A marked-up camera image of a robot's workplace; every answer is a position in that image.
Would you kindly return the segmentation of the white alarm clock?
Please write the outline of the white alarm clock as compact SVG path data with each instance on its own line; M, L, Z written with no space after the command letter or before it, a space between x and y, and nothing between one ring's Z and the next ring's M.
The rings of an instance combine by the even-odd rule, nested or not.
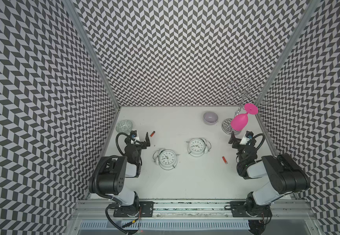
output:
M188 154L193 157L201 157L212 149L212 144L205 138L194 138L187 141Z
M178 165L179 154L170 149L160 149L154 152L152 158L156 165L164 170L173 170Z

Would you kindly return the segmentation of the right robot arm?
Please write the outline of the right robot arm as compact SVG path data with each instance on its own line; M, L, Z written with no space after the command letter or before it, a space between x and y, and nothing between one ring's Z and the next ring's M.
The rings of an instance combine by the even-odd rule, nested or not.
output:
M231 201L226 210L233 217L271 217L270 205L276 200L291 193L308 190L310 178L288 154L263 156L258 159L258 150L265 141L263 133L254 135L246 132L239 139L231 134L229 144L237 150L237 173L245 180L259 179L265 176L269 182L247 195L245 201Z

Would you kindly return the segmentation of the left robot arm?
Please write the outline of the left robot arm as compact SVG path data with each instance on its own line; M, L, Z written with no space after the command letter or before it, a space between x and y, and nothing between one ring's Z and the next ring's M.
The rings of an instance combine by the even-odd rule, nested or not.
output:
M141 153L150 147L149 134L140 141L136 130L118 133L115 139L119 155L102 157L89 179L89 192L113 201L114 217L152 217L152 201L140 201L138 193L125 186L125 180L138 178L143 160Z

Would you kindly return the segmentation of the pink plastic wine glass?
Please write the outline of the pink plastic wine glass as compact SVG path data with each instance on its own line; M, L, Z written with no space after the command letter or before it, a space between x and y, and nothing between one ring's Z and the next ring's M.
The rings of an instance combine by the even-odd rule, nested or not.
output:
M231 121L231 128L235 131L241 131L248 123L248 115L256 115L259 110L258 107L252 103L247 103L244 105L246 113L239 114Z

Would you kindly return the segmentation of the green patterned glass dish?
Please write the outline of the green patterned glass dish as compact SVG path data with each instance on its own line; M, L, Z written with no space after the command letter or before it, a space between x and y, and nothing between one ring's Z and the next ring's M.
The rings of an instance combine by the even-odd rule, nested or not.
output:
M130 134L132 130L133 130L133 123L132 121L128 119L121 120L116 124L116 131L118 133Z

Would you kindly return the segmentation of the lilac small bowl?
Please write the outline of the lilac small bowl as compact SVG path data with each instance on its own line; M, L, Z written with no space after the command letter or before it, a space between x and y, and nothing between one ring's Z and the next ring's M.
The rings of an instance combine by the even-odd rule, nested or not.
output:
M207 125L214 125L218 120L219 117L215 112L208 111L203 114L203 121Z

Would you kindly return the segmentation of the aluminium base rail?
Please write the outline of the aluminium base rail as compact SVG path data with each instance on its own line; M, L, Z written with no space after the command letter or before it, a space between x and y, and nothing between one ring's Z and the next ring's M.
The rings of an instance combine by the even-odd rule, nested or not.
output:
M245 211L230 209L232 199L224 200L155 200L152 219L261 219L250 217ZM71 219L105 219L105 209L112 201L107 199L82 200L76 204ZM305 200L280 199L271 206L272 219L316 219L315 213Z

